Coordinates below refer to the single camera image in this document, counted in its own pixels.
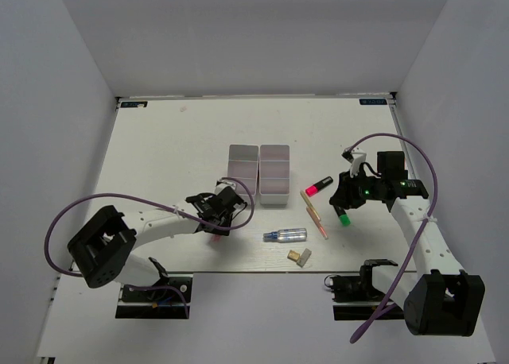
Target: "black mounting bracket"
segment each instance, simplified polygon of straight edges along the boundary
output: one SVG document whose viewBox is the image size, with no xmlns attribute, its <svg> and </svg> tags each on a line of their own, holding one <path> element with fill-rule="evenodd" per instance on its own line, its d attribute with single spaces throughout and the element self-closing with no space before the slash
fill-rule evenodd
<svg viewBox="0 0 509 364">
<path fill-rule="evenodd" d="M 88 287 L 98 288 L 119 274 L 136 242 L 136 231 L 113 205 L 102 207 L 71 239 L 67 248 Z"/>
</svg>

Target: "green highlighter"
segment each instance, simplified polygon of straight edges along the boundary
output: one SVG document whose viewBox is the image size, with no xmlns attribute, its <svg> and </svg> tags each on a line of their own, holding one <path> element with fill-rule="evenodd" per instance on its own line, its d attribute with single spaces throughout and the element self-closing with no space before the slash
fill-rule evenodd
<svg viewBox="0 0 509 364">
<path fill-rule="evenodd" d="M 350 225 L 350 219 L 347 215 L 347 212 L 344 211 L 344 209 L 342 207 L 337 207 L 336 205 L 333 205 L 333 206 L 334 206 L 334 210 L 337 213 L 337 216 L 340 218 L 341 225 L 343 225 L 344 227 L 347 227 L 348 225 Z"/>
</svg>

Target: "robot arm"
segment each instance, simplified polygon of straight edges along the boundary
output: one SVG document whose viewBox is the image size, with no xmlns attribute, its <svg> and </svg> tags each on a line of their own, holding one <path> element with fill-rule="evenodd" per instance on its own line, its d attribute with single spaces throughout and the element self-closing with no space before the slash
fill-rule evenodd
<svg viewBox="0 0 509 364">
<path fill-rule="evenodd" d="M 68 244 L 88 287 L 111 281 L 137 286 L 161 285 L 165 270 L 153 258 L 144 260 L 131 252 L 137 247 L 177 234 L 205 231 L 228 235 L 233 214 L 247 203 L 235 193 L 235 185 L 219 182 L 215 193 L 190 196 L 175 206 L 175 213 L 153 209 L 118 212 L 114 206 L 101 208 Z M 195 219 L 183 217 L 183 212 Z"/>
<path fill-rule="evenodd" d="M 344 157 L 355 162 L 348 152 Z M 409 246 L 427 218 L 428 193 L 420 180 L 409 180 L 403 152 L 378 153 L 379 176 L 367 176 L 360 169 L 340 174 L 340 183 L 329 203 L 343 209 L 358 208 L 366 200 L 385 203 L 401 227 Z M 401 308 L 406 325 L 414 335 L 470 336 L 475 329 L 484 284 L 479 276 L 468 275 L 451 253 L 436 220 L 428 222 L 413 253 L 417 274 L 406 273 L 390 298 Z M 375 299 L 388 293 L 398 273 L 389 260 L 368 260 L 360 277 L 333 278 L 332 288 L 342 300 Z"/>
</svg>

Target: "green marker cap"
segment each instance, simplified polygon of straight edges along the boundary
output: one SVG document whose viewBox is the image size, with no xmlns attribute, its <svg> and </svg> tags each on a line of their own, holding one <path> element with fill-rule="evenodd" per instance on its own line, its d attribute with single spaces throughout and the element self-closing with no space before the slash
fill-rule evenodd
<svg viewBox="0 0 509 364">
<path fill-rule="evenodd" d="M 340 215 L 340 221 L 341 221 L 341 225 L 343 225 L 344 227 L 347 227 L 348 225 L 350 225 L 350 219 L 349 219 L 348 215 Z"/>
</svg>

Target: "cable tie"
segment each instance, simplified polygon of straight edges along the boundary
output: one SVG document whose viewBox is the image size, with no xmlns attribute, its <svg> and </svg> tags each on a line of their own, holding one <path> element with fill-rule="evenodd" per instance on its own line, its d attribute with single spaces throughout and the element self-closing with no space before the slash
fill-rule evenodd
<svg viewBox="0 0 509 364">
<path fill-rule="evenodd" d="M 178 212 L 178 205 L 173 206 L 173 213 L 177 216 L 178 219 L 183 219 L 184 217 Z"/>
</svg>

